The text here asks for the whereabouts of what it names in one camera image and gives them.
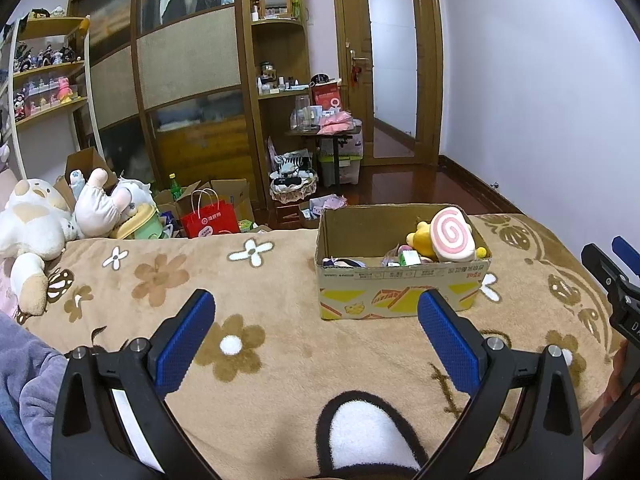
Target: door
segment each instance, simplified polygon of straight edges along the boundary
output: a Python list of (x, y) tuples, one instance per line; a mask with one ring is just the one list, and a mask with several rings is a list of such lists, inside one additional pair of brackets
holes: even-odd
[(345, 107), (365, 165), (437, 164), (442, 114), (438, 0), (336, 0)]

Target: yellow printed cardboard box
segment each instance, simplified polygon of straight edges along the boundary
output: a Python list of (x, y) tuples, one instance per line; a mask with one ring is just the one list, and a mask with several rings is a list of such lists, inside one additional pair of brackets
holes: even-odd
[[(447, 206), (388, 204), (324, 211), (315, 262), (320, 316), (323, 319), (416, 316), (418, 298), (430, 288), (437, 288), (454, 310), (470, 308), (489, 269), (491, 251), (466, 214), (476, 248), (486, 248), (486, 258), (410, 267), (382, 266), (387, 251), (404, 243), (418, 222), (431, 222)], [(325, 267), (324, 258), (351, 258), (367, 267)]]

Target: bed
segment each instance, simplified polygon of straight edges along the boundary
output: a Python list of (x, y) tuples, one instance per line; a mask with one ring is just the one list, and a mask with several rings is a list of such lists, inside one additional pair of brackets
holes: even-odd
[[(606, 297), (532, 219), (472, 221), (494, 260), (463, 315), (516, 349), (560, 346), (586, 409), (619, 345)], [(316, 233), (71, 242), (51, 267), (46, 313), (18, 311), (17, 320), (61, 352), (114, 351), (207, 289), (216, 323), (167, 403), (223, 478), (338, 476), (372, 463), (380, 478), (405, 478), (435, 452), (468, 397), (415, 317), (320, 319)], [(478, 465), (498, 451), (516, 400), (512, 392)]]

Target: woven panel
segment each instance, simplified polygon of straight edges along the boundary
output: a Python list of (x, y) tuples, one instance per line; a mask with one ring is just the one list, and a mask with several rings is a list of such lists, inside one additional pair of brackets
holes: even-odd
[(240, 84), (233, 7), (182, 20), (138, 40), (145, 108)]
[(98, 128), (138, 113), (130, 46), (91, 68), (91, 90)]

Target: red box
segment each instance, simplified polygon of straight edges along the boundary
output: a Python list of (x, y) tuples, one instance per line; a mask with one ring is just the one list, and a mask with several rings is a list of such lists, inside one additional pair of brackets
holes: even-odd
[(342, 99), (340, 99), (337, 81), (312, 86), (311, 95), (313, 96), (314, 104), (321, 106), (322, 110), (334, 107), (342, 109)]

